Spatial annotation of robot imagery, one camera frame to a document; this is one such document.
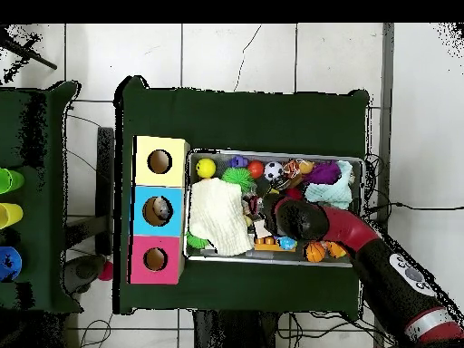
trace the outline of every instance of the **pink box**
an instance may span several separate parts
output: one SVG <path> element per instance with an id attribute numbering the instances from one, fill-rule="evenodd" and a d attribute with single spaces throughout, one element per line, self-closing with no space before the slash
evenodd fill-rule
<path id="1" fill-rule="evenodd" d="M 168 256 L 166 266 L 160 271 L 153 271 L 145 266 L 143 257 L 151 248 L 161 248 Z M 135 285 L 176 285 L 183 269 L 183 255 L 180 251 L 179 237 L 134 236 L 129 282 Z"/>

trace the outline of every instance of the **white towel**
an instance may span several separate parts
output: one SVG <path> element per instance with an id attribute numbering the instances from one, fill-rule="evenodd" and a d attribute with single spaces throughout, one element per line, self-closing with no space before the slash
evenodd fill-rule
<path id="1" fill-rule="evenodd" d="M 235 256 L 252 249 L 241 200 L 238 184 L 218 178 L 193 184 L 188 230 L 209 240 L 220 256 Z"/>

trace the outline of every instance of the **green cloth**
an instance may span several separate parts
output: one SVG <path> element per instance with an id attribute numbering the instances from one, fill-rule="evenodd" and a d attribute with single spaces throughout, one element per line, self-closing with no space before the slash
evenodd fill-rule
<path id="1" fill-rule="evenodd" d="M 144 83 L 139 76 L 128 78 L 115 96 L 116 105 L 122 102 L 124 122 L 121 132 L 117 119 L 117 138 L 122 135 L 123 140 L 122 159 L 116 158 L 122 161 L 116 308 L 325 310 L 356 317 L 359 282 L 351 268 L 187 261 L 178 285 L 128 285 L 131 145 L 134 135 L 147 135 L 181 138 L 191 148 L 363 158 L 367 92 L 339 96 L 150 90 Z"/>
<path id="2" fill-rule="evenodd" d="M 2 307 L 18 307 L 18 285 L 30 283 L 32 309 L 80 310 L 61 286 L 63 119 L 77 90 L 75 82 L 62 82 L 46 91 L 0 88 L 0 167 L 24 175 L 20 189 L 0 195 L 1 202 L 19 204 L 24 211 L 20 222 L 0 231 L 0 246 L 15 247 L 23 259 L 15 281 L 0 283 Z"/>

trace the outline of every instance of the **blue box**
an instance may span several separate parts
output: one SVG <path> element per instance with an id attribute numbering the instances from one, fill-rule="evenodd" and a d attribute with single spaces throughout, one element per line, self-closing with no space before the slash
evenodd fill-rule
<path id="1" fill-rule="evenodd" d="M 172 216 L 168 223 L 155 227 L 143 217 L 143 206 L 149 198 L 164 197 L 172 206 Z M 135 187 L 133 235 L 180 237 L 182 225 L 182 188 Z"/>

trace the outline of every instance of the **metal tray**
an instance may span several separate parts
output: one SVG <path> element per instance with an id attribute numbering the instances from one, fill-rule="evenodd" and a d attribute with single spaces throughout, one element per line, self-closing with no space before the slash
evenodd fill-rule
<path id="1" fill-rule="evenodd" d="M 189 228 L 189 201 L 191 194 L 191 185 L 200 181 L 200 177 L 195 171 L 197 162 L 200 159 L 208 158 L 214 160 L 218 167 L 215 177 L 221 177 L 224 172 L 225 166 L 220 167 L 231 160 L 234 156 L 241 155 L 251 160 L 259 160 L 263 163 L 269 161 L 286 162 L 290 159 L 310 160 L 314 162 L 327 161 L 327 160 L 345 160 L 352 164 L 354 183 L 351 185 L 353 201 L 349 210 L 357 215 L 363 213 L 363 187 L 365 181 L 365 165 L 362 159 L 349 158 L 349 157 L 336 157 L 336 156 L 317 156 L 317 155 L 303 155 L 303 154 L 288 154 L 288 153 L 271 153 L 271 152 L 252 152 L 240 150 L 191 150 L 187 155 L 186 172 L 188 173 L 188 182 L 186 183 L 185 194 L 185 220 L 184 220 L 184 233 Z M 295 252 L 271 252 L 271 251 L 255 251 L 254 249 L 247 251 L 238 256 L 218 256 L 214 249 L 196 249 L 187 244 L 187 239 L 184 239 L 184 255 L 188 260 L 198 261 L 215 261 L 215 262 L 235 262 L 235 263 L 258 263 L 258 264 L 273 264 L 273 265 L 291 265 L 291 266 L 337 266 L 337 267 L 351 267 L 351 263 L 347 257 L 338 259 L 325 255 L 323 261 L 319 263 L 311 263 L 305 260 L 303 253 L 304 244 L 298 243 Z"/>

